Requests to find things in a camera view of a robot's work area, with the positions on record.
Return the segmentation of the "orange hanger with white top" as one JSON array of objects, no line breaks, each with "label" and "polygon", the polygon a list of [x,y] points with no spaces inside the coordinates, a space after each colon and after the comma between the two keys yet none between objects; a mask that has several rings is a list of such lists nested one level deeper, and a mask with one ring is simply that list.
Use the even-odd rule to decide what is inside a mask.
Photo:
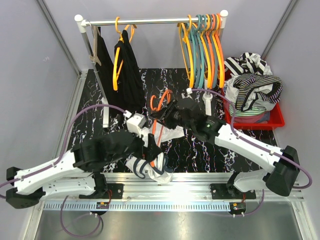
[{"label": "orange hanger with white top", "polygon": [[[156,96],[152,95],[151,98],[150,98],[150,108],[151,108],[151,110],[154,111],[154,112],[159,112],[161,110],[161,108],[162,108],[162,105],[163,105],[163,102],[164,102],[165,98],[167,99],[167,103],[169,103],[171,101],[171,94],[172,94],[172,90],[166,89],[164,91],[163,95],[161,96],[157,107],[153,106],[153,102],[154,102],[154,99],[155,99]],[[153,121],[153,126],[152,126],[152,134],[154,136],[155,136],[155,133],[156,133],[156,129],[157,129],[157,121],[154,120]],[[162,137],[163,129],[164,129],[164,127],[162,126],[161,129],[160,129],[160,132],[159,132],[158,140],[157,140],[158,147],[161,144],[161,137]],[[155,167],[155,161],[152,161],[150,163],[150,166],[151,167]]]}]

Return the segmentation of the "white tank top navy trim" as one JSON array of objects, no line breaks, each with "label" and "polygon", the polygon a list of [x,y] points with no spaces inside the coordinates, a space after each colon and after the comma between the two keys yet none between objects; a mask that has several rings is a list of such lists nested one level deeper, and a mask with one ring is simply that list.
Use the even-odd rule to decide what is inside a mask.
[{"label": "white tank top navy trim", "polygon": [[[160,123],[156,124],[155,143],[158,146],[164,142],[182,138],[184,136],[184,129],[181,126],[169,129]],[[127,158],[125,166],[140,179],[145,179],[145,173],[147,173],[152,180],[159,184],[167,184],[171,181],[173,176],[173,170],[167,166],[168,161],[169,158],[164,153],[159,154],[151,163],[147,162],[145,159],[131,155]]]}]

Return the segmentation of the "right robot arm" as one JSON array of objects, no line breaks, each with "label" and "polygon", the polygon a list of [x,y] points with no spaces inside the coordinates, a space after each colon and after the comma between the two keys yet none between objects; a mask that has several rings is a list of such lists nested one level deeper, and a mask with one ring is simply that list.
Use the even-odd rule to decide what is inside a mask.
[{"label": "right robot arm", "polygon": [[224,120],[206,115],[190,98],[173,100],[151,117],[169,129],[183,127],[198,140],[229,149],[261,167],[233,173],[225,187],[229,197],[237,199],[249,191],[265,189],[283,197],[290,195],[300,172],[295,148],[281,149],[242,134]]}]

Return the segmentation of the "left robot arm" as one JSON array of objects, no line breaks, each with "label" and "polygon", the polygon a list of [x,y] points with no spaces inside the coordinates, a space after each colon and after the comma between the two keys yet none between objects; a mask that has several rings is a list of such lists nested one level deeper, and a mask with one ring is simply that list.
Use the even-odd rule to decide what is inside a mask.
[{"label": "left robot arm", "polygon": [[112,190],[102,173],[103,168],[127,158],[144,166],[165,160],[153,134],[139,137],[121,129],[84,141],[60,157],[36,167],[8,168],[6,179],[12,188],[6,191],[5,201],[15,209],[25,209],[53,197],[111,197]]}]

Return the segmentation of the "black white striped tank top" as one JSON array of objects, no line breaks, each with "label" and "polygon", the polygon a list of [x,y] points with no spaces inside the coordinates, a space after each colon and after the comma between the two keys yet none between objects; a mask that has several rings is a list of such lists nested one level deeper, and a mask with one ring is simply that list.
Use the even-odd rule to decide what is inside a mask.
[{"label": "black white striped tank top", "polygon": [[230,70],[232,78],[244,74],[273,75],[268,63],[259,54],[252,52],[245,52],[240,57],[228,57],[224,60],[224,66]]}]

